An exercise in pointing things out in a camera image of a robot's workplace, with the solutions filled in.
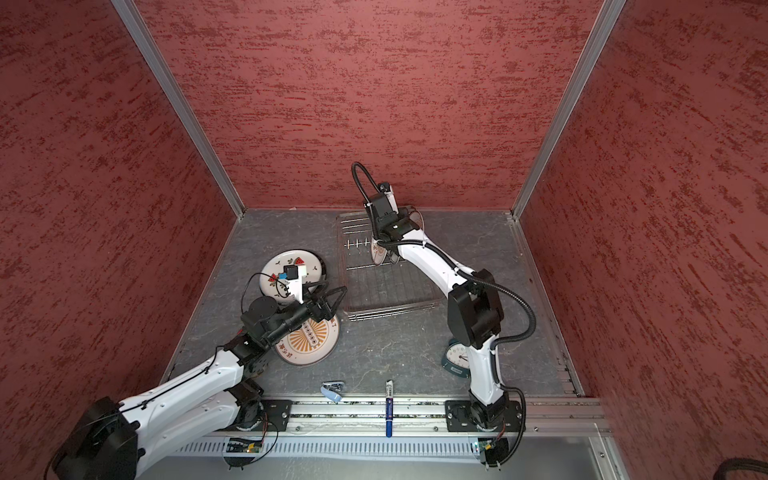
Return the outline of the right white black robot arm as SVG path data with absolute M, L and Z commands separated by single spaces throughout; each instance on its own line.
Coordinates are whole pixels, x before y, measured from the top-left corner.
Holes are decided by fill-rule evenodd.
M 472 421 L 482 430 L 497 428 L 507 396 L 495 378 L 491 358 L 491 344 L 504 318 L 499 294 L 490 286 L 493 276 L 454 260 L 403 209 L 395 210 L 386 195 L 366 200 L 364 208 L 376 245 L 416 266 L 446 296 L 448 328 L 468 358 Z

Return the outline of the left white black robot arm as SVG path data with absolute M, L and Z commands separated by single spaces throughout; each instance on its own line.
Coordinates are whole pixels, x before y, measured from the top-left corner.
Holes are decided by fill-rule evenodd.
M 347 289 L 318 281 L 299 292 L 285 306 L 255 299 L 241 314 L 241 331 L 202 364 L 144 393 L 94 402 L 45 471 L 59 479 L 136 479 L 193 440 L 258 422 L 263 390 L 251 377 L 255 365 L 306 321 L 334 320 Z

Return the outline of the brown patterned plate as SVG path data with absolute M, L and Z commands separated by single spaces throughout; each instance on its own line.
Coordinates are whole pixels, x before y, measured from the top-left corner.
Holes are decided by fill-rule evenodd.
M 382 247 L 378 241 L 371 242 L 371 257 L 374 265 L 382 265 L 389 256 L 389 250 Z

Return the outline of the white watermelon pattern plate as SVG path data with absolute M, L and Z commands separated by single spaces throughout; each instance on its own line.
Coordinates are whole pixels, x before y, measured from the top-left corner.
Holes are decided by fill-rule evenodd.
M 277 275 L 283 272 L 283 266 L 288 264 L 305 264 L 307 266 L 307 276 L 304 278 L 304 284 L 321 281 L 320 265 L 311 251 L 294 249 L 276 255 L 265 264 L 258 277 L 261 293 L 264 296 L 274 298 L 279 304 L 281 303 L 278 301 L 275 282 Z

